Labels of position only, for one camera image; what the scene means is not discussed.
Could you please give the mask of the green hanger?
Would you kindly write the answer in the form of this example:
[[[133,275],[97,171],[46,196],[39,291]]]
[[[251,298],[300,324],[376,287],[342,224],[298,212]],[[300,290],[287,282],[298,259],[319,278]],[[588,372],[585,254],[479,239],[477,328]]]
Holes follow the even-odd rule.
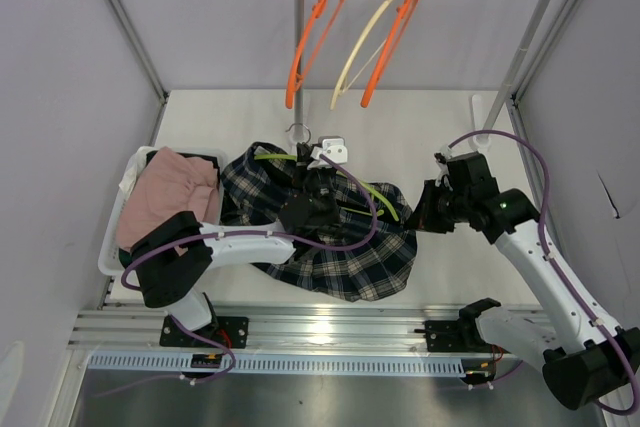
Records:
[[[298,161],[298,157],[295,154],[270,154],[270,153],[257,153],[254,155],[254,159],[258,160],[287,160],[287,161]],[[371,184],[364,182],[360,179],[356,179],[355,182],[359,184],[364,190],[369,194],[373,201],[378,201],[382,208],[376,211],[377,215],[380,216],[382,213],[389,213],[394,221],[399,222],[400,216],[396,211],[395,207],[392,203],[378,190],[376,190]]]

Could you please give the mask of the navy plaid skirt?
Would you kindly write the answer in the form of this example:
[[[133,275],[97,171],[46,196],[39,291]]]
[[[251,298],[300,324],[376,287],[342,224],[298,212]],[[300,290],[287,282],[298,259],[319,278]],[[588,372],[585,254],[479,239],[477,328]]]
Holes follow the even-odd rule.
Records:
[[[300,164],[256,161],[257,153],[286,154],[273,144],[255,142],[223,169],[224,225],[271,223],[285,196],[297,189],[294,170]],[[371,183],[392,203],[400,221],[389,213],[378,216],[382,205],[359,184],[334,171],[340,223],[312,232],[318,247],[296,242],[295,254],[287,262],[259,263],[257,269],[275,280],[348,302],[377,301],[402,291],[418,250],[415,232],[405,228],[412,210],[404,195],[391,183]]]

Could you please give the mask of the pink garment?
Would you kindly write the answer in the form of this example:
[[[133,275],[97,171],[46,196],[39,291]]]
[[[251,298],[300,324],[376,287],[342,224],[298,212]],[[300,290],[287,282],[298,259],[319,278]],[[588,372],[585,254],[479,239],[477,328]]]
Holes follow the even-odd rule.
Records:
[[[186,156],[168,147],[140,150],[119,183],[124,204],[116,245],[130,252],[138,241],[177,213],[190,211],[199,222],[215,224],[221,210],[216,160]]]

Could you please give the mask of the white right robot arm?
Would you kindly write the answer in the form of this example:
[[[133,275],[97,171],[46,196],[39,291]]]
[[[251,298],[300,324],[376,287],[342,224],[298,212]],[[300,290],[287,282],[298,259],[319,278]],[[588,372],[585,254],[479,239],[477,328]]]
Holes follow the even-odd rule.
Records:
[[[459,311],[456,336],[468,350],[505,349],[539,371],[564,407],[577,410],[636,382],[639,330],[624,328],[586,290],[554,244],[541,213],[518,189],[501,191],[480,153],[435,156],[411,230],[447,234],[467,224],[517,270],[552,327],[545,329],[485,298]]]

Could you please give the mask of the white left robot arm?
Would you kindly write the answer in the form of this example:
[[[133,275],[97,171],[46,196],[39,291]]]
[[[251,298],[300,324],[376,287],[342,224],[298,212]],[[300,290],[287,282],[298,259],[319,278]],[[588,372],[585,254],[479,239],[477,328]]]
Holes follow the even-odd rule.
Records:
[[[285,263],[295,254],[296,242],[318,247],[312,232],[337,218],[330,165],[313,161],[298,165],[294,173],[297,190],[285,196],[275,221],[232,227],[179,212],[138,242],[122,283],[130,287],[135,275],[146,307],[163,310],[192,345],[209,345],[217,334],[214,309],[196,287],[206,272],[254,262]]]

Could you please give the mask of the cream hanger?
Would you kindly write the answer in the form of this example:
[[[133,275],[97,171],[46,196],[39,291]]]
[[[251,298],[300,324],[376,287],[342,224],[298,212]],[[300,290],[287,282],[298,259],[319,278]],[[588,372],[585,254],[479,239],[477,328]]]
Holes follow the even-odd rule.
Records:
[[[379,24],[379,22],[381,21],[381,19],[383,18],[383,16],[392,8],[395,8],[395,15],[393,18],[393,22],[395,20],[396,17],[396,13],[397,13],[397,8],[403,3],[404,0],[383,0],[381,2],[381,4],[378,6],[377,10],[372,14],[372,16],[370,17],[370,19],[368,20],[368,22],[366,23],[366,25],[364,26],[363,30],[361,31],[354,47],[352,48],[349,56],[347,57],[347,60],[343,66],[343,69],[336,81],[336,84],[334,86],[334,90],[333,90],[333,94],[332,94],[332,98],[329,104],[329,108],[331,111],[335,110],[339,99],[346,94],[349,90],[351,90],[354,87],[354,84],[362,77],[362,75],[365,73],[365,71],[372,66],[371,68],[371,72],[370,72],[370,76],[368,77],[368,80],[366,82],[366,85],[369,81],[369,78],[371,77],[372,71],[376,65],[376,62],[378,60],[378,57],[381,53],[382,50],[382,45],[386,40],[387,35],[389,34],[389,32],[385,35],[384,39],[380,42],[380,44],[377,46],[377,48],[370,54],[369,58],[364,61],[362,63],[362,65],[360,66],[359,70],[352,74],[352,68],[353,68],[353,64],[356,61],[356,59],[358,58],[359,54],[361,53],[362,48],[364,47],[365,43],[369,40],[369,37],[371,36],[372,32],[374,31],[374,28]]]

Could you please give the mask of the white perforated laundry basket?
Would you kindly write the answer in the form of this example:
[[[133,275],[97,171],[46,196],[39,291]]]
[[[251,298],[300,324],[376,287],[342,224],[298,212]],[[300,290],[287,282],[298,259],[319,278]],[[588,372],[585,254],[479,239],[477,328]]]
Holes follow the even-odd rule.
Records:
[[[219,171],[221,171],[228,162],[228,156],[220,149],[173,147],[173,150],[184,157],[212,158],[215,160],[215,164]],[[116,243],[117,224],[124,205],[133,191],[138,177],[148,163],[148,157],[156,151],[157,148],[152,146],[139,147],[138,150],[129,158],[122,179],[118,184],[117,194],[107,224],[97,263],[99,271],[106,276],[119,276],[125,269],[119,260],[119,248]]]

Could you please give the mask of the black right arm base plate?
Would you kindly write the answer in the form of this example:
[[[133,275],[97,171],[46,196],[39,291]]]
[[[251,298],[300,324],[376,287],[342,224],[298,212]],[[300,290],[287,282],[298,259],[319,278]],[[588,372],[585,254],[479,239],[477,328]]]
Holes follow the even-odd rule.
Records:
[[[431,353],[504,353],[496,344],[485,342],[477,328],[464,320],[426,320],[414,333],[424,338]]]

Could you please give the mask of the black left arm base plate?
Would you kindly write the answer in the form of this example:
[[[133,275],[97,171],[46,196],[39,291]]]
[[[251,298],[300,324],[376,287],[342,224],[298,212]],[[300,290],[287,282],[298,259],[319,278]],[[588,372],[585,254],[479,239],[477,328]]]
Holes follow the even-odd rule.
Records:
[[[195,334],[230,349],[244,349],[249,334],[249,319],[247,317],[218,316],[213,324],[196,330]],[[183,333],[169,316],[164,318],[159,345],[176,348],[210,347],[209,343]]]

